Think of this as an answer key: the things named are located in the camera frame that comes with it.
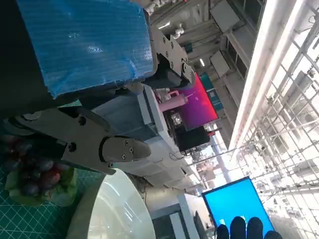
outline bolt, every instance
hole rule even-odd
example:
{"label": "bolt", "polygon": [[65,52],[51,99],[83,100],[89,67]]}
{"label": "bolt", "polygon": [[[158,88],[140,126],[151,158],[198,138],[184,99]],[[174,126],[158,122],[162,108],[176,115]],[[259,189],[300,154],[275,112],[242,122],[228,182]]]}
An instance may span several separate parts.
{"label": "bolt", "polygon": [[83,116],[80,116],[80,118],[79,118],[79,124],[80,124],[81,126],[85,125],[85,124],[86,124],[86,118],[84,118]]}
{"label": "bolt", "polygon": [[70,152],[76,151],[76,143],[72,142],[72,143],[68,144],[68,149]]}

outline white bowl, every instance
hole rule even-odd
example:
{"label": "white bowl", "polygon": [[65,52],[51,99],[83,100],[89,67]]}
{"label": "white bowl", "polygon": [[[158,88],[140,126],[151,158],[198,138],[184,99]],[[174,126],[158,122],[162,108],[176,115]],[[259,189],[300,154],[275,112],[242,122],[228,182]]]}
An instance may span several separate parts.
{"label": "white bowl", "polygon": [[67,239],[155,239],[149,212],[120,169],[98,180],[83,196]]}

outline black glove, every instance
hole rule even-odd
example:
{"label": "black glove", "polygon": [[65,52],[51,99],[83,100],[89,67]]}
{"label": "black glove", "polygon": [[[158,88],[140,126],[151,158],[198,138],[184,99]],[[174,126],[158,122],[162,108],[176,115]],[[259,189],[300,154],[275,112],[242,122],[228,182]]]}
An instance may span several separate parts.
{"label": "black glove", "polygon": [[[252,218],[247,225],[241,217],[235,217],[230,224],[230,239],[263,239],[263,223],[259,218]],[[217,228],[217,239],[229,239],[229,231],[225,225]],[[265,239],[283,239],[278,232],[269,231]]]}

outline blue foam pad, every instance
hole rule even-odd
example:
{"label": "blue foam pad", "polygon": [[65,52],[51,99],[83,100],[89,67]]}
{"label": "blue foam pad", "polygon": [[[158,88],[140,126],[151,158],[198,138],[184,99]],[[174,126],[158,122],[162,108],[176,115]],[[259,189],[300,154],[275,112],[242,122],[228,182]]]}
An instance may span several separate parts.
{"label": "blue foam pad", "polygon": [[113,88],[153,71],[143,12],[129,0],[17,0],[44,83],[54,98]]}

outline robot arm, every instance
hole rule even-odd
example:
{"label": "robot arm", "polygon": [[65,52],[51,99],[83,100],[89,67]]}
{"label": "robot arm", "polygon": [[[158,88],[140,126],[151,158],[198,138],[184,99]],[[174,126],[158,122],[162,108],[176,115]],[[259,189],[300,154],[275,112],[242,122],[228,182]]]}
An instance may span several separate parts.
{"label": "robot arm", "polygon": [[56,146],[42,149],[48,155],[107,174],[115,173],[111,169],[115,162],[131,162],[151,154],[141,141],[112,135],[106,121],[91,111],[82,107],[66,109],[67,113],[54,108],[38,112],[33,119],[15,119],[19,127],[57,140]]}

